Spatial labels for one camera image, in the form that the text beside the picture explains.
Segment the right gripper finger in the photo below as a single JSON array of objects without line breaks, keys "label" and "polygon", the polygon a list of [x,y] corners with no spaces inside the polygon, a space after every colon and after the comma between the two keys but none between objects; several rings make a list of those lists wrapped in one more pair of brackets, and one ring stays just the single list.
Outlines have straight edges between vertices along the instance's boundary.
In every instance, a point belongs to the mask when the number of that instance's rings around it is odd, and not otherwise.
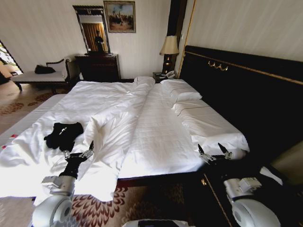
[{"label": "right gripper finger", "polygon": [[198,151],[200,153],[200,157],[208,164],[214,161],[214,157],[204,152],[202,147],[198,144]]},{"label": "right gripper finger", "polygon": [[218,146],[220,147],[220,150],[224,153],[225,159],[231,159],[232,158],[232,152],[229,152],[222,144],[218,143]]}]

